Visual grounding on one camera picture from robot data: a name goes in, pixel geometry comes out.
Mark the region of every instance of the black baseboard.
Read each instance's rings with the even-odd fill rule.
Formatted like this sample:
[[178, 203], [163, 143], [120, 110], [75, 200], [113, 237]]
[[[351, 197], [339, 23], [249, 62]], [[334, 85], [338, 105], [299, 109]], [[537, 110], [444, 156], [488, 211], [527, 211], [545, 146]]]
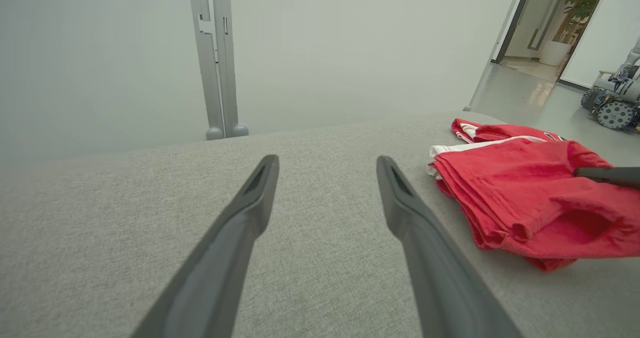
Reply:
[[582, 85], [578, 85], [576, 83], [567, 82], [566, 80], [558, 79], [557, 82], [560, 83], [561, 85], [569, 86], [571, 88], [575, 88], [583, 92], [587, 92], [589, 90], [589, 88], [587, 87], [583, 87]]

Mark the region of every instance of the gray fabric surface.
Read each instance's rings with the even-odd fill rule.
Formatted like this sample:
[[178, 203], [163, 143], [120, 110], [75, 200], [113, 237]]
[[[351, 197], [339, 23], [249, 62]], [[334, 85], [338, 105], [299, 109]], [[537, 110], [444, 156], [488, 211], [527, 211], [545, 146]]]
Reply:
[[279, 155], [278, 188], [234, 337], [421, 335], [402, 247], [384, 222], [381, 154], [396, 160], [526, 336], [640, 336], [638, 259], [581, 260], [545, 274], [474, 246], [458, 204], [426, 173], [431, 145], [459, 143], [455, 117], [498, 123], [451, 112], [5, 173], [0, 336], [129, 335], [266, 154]]

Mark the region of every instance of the folded red garment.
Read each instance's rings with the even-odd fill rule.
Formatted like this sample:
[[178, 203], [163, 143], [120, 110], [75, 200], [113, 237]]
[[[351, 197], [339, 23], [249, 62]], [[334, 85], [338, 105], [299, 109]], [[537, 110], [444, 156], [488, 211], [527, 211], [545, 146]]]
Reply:
[[578, 142], [512, 139], [435, 158], [438, 187], [461, 204], [480, 249], [546, 272], [578, 258], [640, 256], [640, 191], [573, 177], [611, 167]]
[[516, 124], [478, 124], [472, 121], [456, 118], [451, 123], [451, 131], [455, 136], [468, 144], [505, 140], [517, 136], [541, 138], [549, 142], [564, 141], [560, 135], [548, 131]]

